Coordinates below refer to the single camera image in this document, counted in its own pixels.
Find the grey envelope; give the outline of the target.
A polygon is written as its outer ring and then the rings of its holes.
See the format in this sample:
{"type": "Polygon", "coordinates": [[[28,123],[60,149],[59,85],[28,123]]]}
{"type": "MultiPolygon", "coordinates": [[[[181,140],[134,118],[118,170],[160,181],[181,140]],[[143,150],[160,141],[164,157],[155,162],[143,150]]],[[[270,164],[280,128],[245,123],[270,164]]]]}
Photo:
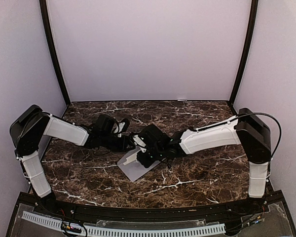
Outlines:
{"type": "Polygon", "coordinates": [[[152,164],[149,168],[144,168],[137,160],[128,164],[124,165],[126,155],[129,155],[133,151],[141,151],[141,148],[136,147],[134,150],[128,151],[118,162],[117,165],[121,169],[121,171],[129,178],[131,182],[134,182],[148,173],[150,170],[155,168],[157,165],[160,164],[159,161],[156,161],[152,164]]]}

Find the white letter paper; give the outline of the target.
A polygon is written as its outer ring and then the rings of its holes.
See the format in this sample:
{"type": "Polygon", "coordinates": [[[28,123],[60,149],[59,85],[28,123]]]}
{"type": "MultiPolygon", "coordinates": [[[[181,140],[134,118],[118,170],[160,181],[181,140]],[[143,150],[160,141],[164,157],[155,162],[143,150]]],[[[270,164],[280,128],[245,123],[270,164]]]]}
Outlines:
{"type": "Polygon", "coordinates": [[[125,162],[123,164],[124,165],[128,165],[128,164],[136,161],[137,160],[137,153],[138,152],[139,151],[133,151],[129,155],[126,155],[125,162]]]}

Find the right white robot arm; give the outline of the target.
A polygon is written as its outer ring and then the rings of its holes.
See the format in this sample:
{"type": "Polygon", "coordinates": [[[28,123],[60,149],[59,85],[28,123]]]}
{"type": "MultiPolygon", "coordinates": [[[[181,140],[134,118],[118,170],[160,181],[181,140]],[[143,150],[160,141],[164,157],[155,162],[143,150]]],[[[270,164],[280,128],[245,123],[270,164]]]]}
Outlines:
{"type": "Polygon", "coordinates": [[[196,152],[227,146],[241,145],[249,161],[249,198],[242,202],[242,210],[253,214],[261,206],[265,192],[269,164],[275,150],[271,147],[270,128],[259,118],[274,117],[266,113],[253,113],[242,108],[239,114],[224,121],[201,128],[188,128],[169,137],[154,124],[133,136],[140,148],[137,161],[150,168],[156,161],[181,158],[196,152]]]}

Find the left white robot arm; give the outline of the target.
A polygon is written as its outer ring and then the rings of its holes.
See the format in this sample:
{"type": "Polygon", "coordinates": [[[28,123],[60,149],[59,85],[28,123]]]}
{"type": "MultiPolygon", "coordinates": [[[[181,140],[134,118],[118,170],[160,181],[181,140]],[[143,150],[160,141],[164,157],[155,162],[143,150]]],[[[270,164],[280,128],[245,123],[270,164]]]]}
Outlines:
{"type": "Polygon", "coordinates": [[[38,105],[29,106],[9,128],[15,157],[20,161],[26,179],[34,193],[42,198],[41,208],[49,215],[56,215],[60,205],[50,195],[52,188],[42,167],[42,142],[63,140],[86,149],[105,148],[111,152],[127,152],[135,148],[127,131],[130,121],[100,114],[89,124],[77,124],[44,111],[38,105]]]}

